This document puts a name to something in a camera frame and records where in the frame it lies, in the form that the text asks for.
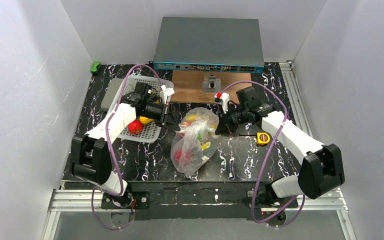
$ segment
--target yellow lemon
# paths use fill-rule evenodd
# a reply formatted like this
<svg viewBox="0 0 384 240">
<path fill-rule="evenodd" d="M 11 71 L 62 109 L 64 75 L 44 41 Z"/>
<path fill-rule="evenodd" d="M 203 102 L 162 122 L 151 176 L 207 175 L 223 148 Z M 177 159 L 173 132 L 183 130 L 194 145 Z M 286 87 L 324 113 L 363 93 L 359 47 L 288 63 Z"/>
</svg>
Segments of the yellow lemon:
<svg viewBox="0 0 384 240">
<path fill-rule="evenodd" d="M 191 123 L 191 122 L 195 122 L 197 120 L 197 117 L 195 116 L 195 114 L 191 114 L 191 115 L 187 116 L 184 120 Z"/>
<path fill-rule="evenodd" d="M 201 146 L 201 148 L 202 148 L 202 150 L 204 151 L 205 149 L 208 149 L 209 147 L 211 147 L 211 142 L 206 142 L 206 143 L 204 143 L 202 146 Z"/>
<path fill-rule="evenodd" d="M 151 118 L 147 118 L 147 117 L 144 117 L 144 116 L 140 116 L 139 117 L 139 122 L 141 124 L 143 124 L 143 125 L 147 125 L 147 124 L 149 124 L 152 121 L 153 121 L 153 119 L 151 119 Z"/>
</svg>

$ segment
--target tape measure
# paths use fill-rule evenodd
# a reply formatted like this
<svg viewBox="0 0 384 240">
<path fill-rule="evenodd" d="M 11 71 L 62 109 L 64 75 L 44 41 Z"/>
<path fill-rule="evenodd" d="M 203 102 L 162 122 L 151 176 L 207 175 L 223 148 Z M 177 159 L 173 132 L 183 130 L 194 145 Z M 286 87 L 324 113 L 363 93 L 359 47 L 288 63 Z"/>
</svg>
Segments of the tape measure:
<svg viewBox="0 0 384 240">
<path fill-rule="evenodd" d="M 257 133 L 257 144 L 258 145 L 267 145 L 270 142 L 270 135 L 268 135 L 265 132 L 258 132 Z"/>
</svg>

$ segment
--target black table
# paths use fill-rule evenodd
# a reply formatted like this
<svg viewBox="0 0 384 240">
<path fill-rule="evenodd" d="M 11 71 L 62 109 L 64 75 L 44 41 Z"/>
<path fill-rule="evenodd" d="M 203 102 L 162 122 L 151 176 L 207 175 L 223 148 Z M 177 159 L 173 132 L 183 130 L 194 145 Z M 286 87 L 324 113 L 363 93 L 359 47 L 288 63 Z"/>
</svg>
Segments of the black table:
<svg viewBox="0 0 384 240">
<path fill-rule="evenodd" d="M 101 102 L 107 87 L 113 78 L 124 78 L 129 65 L 101 65 L 99 74 L 90 80 L 89 88 L 84 100 L 83 108 L 75 131 L 76 135 L 82 135 L 95 127 L 104 117 L 101 110 Z M 172 71 L 159 71 L 158 75 L 171 80 Z M 135 74 L 150 76 L 149 69 L 139 69 Z M 286 92 L 281 69 L 278 63 L 267 63 L 263 74 L 251 74 L 254 82 L 264 84 L 272 89 L 288 108 L 289 119 L 294 121 L 290 101 Z M 258 96 L 267 102 L 282 109 L 277 101 L 262 88 L 254 85 Z M 205 103 L 175 103 L 174 115 L 179 120 L 185 114 L 196 107 L 204 107 L 214 112 L 217 104 Z M 174 131 L 163 128 L 158 140 L 154 143 L 140 143 L 129 140 L 116 140 L 113 144 L 116 156 L 126 181 L 247 181 L 253 182 L 258 176 L 263 158 L 268 146 L 257 146 L 256 139 L 252 136 L 239 136 L 239 134 L 256 134 L 262 132 L 255 125 L 244 124 L 233 135 L 222 135 L 221 144 L 212 158 L 202 166 L 191 178 L 186 178 L 176 171 L 170 159 L 170 148 L 175 136 Z M 272 181 L 280 177 L 298 174 L 300 165 L 295 157 L 279 142 L 270 155 L 264 170 L 262 181 Z M 68 165 L 64 170 L 63 180 L 76 180 L 69 173 Z"/>
</svg>

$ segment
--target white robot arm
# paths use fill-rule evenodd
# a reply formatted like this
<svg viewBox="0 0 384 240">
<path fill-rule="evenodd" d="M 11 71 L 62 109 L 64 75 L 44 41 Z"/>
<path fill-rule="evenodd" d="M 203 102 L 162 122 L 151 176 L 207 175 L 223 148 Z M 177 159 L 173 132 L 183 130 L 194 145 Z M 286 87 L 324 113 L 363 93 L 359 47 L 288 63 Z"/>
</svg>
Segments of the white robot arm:
<svg viewBox="0 0 384 240">
<path fill-rule="evenodd" d="M 112 145 L 117 136 L 136 120 L 137 116 L 154 119 L 160 127 L 180 130 L 170 112 L 168 102 L 170 96 L 174 94 L 173 88 L 162 85 L 159 94 L 152 94 L 149 84 L 137 82 L 134 91 L 123 95 L 121 103 L 115 107 L 120 93 L 121 89 L 118 90 L 110 111 L 96 127 L 85 135 L 73 137 L 70 155 L 70 171 L 73 176 L 91 182 L 117 196 L 124 195 L 128 184 L 122 180 L 121 185 L 118 173 L 113 172 L 114 166 L 108 144 Z M 159 98 L 162 101 L 155 103 L 155 99 Z M 111 142 L 107 142 L 107 130 Z"/>
<path fill-rule="evenodd" d="M 253 123 L 274 136 L 283 125 L 277 140 L 301 165 L 298 175 L 283 177 L 266 185 L 266 194 L 270 195 L 268 199 L 278 200 L 301 194 L 316 199 L 345 182 L 341 151 L 336 145 L 326 146 L 308 136 L 292 121 L 284 122 L 284 114 L 258 99 L 252 86 L 236 94 L 239 105 L 235 106 L 226 104 L 229 101 L 227 93 L 216 94 L 215 100 L 221 104 L 222 110 L 219 111 L 220 123 L 215 133 L 225 130 L 232 133 L 239 124 Z"/>
</svg>

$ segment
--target red fruit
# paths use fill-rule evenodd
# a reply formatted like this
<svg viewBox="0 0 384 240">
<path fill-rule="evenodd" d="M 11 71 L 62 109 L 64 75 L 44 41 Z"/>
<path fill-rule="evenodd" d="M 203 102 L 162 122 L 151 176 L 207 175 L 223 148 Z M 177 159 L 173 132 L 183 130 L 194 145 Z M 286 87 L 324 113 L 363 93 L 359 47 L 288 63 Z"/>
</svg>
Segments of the red fruit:
<svg viewBox="0 0 384 240">
<path fill-rule="evenodd" d="M 180 162 L 180 158 L 182 157 L 182 149 L 180 148 L 174 153 L 174 159 L 176 160 L 176 163 Z M 183 165 L 188 165 L 191 161 L 191 153 L 186 152 L 186 154 L 183 155 Z"/>
<path fill-rule="evenodd" d="M 144 126 L 139 120 L 134 120 L 127 126 L 127 128 L 131 134 L 138 134 L 142 132 L 142 129 L 144 128 Z"/>
<path fill-rule="evenodd" d="M 182 156 L 182 149 L 180 148 L 174 153 L 174 159 L 176 160 L 176 163 L 179 163 L 181 156 Z"/>
</svg>

